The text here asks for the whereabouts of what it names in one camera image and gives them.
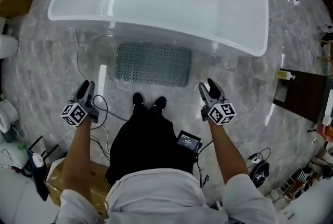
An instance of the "foot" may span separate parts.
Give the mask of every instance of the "foot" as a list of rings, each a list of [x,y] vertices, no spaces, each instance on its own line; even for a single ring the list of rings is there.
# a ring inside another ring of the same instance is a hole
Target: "foot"
[[[144,98],[140,93],[135,93],[133,95],[133,105],[144,104]]]
[[[167,99],[165,97],[159,97],[158,99],[156,99],[155,103],[154,103],[154,107],[157,107],[161,110],[165,109],[165,106],[167,105]]]

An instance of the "person's right arm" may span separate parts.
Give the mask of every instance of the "person's right arm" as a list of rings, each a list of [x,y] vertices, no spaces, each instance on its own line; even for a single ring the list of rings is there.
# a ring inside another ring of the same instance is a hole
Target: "person's right arm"
[[[246,163],[223,126],[209,120],[217,162],[225,182],[223,208],[230,218],[244,224],[277,223],[272,202],[254,186]]]

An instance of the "bathtub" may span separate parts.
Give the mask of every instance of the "bathtub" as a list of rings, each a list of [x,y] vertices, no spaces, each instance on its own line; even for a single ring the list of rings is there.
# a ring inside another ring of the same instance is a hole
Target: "bathtub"
[[[268,0],[52,0],[50,20],[93,20],[109,34],[199,49],[216,56],[261,56]]]

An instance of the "marble floor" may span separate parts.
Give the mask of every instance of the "marble floor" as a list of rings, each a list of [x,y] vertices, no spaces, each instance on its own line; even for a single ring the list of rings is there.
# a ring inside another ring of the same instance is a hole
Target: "marble floor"
[[[166,96],[164,116],[173,122],[175,133],[183,129],[201,137],[205,144],[211,135],[207,123],[201,121],[202,101],[197,87],[210,77],[224,88],[237,110],[237,119],[225,129],[244,158],[265,147],[272,149],[268,160],[270,176],[262,187],[267,192],[305,165],[315,151],[311,142],[316,135],[306,133],[313,124],[272,105],[277,69],[327,75],[327,63],[319,62],[317,56],[323,51],[318,39],[327,31],[326,25],[331,24],[328,11],[321,0],[299,1],[301,6],[294,7],[292,0],[269,0],[270,32],[264,56],[226,59],[193,52],[189,83],[185,88],[175,88],[116,80],[119,42],[93,25],[78,28],[66,22],[52,22],[47,17],[50,0],[34,0],[28,15],[10,22],[20,45],[17,54],[3,62],[3,91],[19,112],[17,128],[27,142],[43,135],[48,144],[58,143],[67,150],[75,130],[59,114],[82,81],[76,68],[74,29],[77,28],[79,42],[84,46],[79,52],[80,69],[87,79],[96,82],[96,94],[105,97],[112,112],[129,118],[135,91],[141,92],[148,104],[158,96]],[[122,124],[123,121],[108,116],[105,123],[110,134],[108,147]],[[105,145],[102,129],[92,134]],[[93,142],[91,157],[95,162],[108,164]],[[210,176],[203,189],[210,203],[223,192],[213,145],[201,153],[199,162],[203,174]]]

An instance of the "white t-shirt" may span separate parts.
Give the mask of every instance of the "white t-shirt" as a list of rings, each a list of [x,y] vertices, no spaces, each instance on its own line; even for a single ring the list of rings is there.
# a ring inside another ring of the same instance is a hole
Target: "white t-shirt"
[[[89,201],[64,190],[57,224],[103,223]],[[223,210],[206,206],[198,180],[177,169],[149,169],[125,175],[106,198],[106,224],[277,223],[274,207],[245,174],[225,186]]]

